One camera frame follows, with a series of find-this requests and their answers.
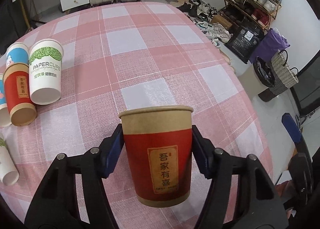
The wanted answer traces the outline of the white green paper cup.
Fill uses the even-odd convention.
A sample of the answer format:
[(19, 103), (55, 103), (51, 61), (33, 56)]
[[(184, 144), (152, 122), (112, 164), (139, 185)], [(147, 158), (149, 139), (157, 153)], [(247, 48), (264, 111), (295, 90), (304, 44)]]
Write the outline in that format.
[(29, 52), (30, 99), (38, 105), (48, 105), (61, 98), (63, 47), (54, 39), (35, 43)]

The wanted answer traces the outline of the red paper cup lying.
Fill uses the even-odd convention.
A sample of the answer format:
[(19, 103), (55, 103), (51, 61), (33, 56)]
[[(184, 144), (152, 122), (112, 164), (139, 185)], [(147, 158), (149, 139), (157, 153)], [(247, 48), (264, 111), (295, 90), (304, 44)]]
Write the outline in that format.
[(30, 99), (29, 66), (14, 63), (3, 74), (3, 87), (10, 121), (15, 126), (27, 126), (37, 117)]

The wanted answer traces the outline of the purple bag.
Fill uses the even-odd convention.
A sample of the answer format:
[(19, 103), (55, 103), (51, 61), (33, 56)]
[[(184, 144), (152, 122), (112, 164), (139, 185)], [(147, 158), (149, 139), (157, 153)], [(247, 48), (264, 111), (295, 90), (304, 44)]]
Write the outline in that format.
[(287, 39), (277, 30), (270, 28), (262, 41), (253, 50), (249, 61), (254, 63), (255, 59), (259, 57), (268, 63), (276, 53), (289, 47), (290, 44)]

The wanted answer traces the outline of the black shopping bag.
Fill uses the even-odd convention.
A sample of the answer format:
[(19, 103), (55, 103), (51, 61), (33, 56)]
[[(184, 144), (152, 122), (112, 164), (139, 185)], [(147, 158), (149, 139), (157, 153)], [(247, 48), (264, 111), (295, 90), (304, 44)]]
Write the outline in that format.
[(226, 47), (247, 64), (251, 54), (263, 38), (264, 32), (261, 28), (240, 26), (226, 43)]

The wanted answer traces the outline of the pink checkered tablecloth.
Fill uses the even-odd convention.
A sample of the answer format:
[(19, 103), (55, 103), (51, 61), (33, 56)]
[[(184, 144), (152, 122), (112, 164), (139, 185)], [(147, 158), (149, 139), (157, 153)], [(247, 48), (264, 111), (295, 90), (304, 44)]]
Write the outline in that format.
[(127, 109), (188, 105), (203, 137), (231, 155), (255, 154), (273, 173), (257, 114), (220, 51), (181, 11), (161, 3), (106, 5), (66, 15), (19, 38), (64, 49), (62, 95), (25, 127), (1, 129), (19, 171), (1, 195), (23, 220), (59, 153), (83, 154), (110, 136)]

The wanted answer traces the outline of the red kraft paper cup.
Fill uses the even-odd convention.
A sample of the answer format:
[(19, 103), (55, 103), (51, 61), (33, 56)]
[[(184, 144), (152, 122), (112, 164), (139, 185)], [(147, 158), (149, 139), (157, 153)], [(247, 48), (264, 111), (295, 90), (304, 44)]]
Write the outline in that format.
[(167, 105), (119, 114), (138, 201), (170, 207), (190, 194), (193, 109)]

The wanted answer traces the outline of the blue white paper cup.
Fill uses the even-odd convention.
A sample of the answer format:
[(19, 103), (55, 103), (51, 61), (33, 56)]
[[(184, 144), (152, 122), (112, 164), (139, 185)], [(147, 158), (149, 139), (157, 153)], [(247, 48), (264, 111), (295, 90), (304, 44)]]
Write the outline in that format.
[(29, 49), (22, 42), (16, 42), (8, 47), (6, 52), (6, 68), (14, 63), (29, 64)]

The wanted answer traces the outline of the shoe rack with shoes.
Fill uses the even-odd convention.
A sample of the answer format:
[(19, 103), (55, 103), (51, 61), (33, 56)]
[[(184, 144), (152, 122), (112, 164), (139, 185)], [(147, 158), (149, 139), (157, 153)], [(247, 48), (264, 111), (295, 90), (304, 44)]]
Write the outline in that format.
[(245, 22), (251, 22), (267, 32), (282, 8), (282, 1), (224, 0), (225, 6), (219, 11), (219, 14), (232, 23), (234, 27), (239, 27)]

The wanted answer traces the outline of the woven grey tote bag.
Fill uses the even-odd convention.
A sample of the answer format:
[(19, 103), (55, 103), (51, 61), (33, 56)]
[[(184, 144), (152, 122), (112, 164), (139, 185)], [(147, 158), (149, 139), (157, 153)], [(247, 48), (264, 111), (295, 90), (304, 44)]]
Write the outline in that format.
[(275, 83), (274, 87), (270, 88), (270, 91), (274, 96), (278, 96), (285, 92), (286, 90), (292, 88), (294, 85), (298, 84), (299, 80), (297, 74), (293, 72), (287, 63), (288, 53), (286, 50), (278, 51), (271, 59), (271, 70), (274, 74)]

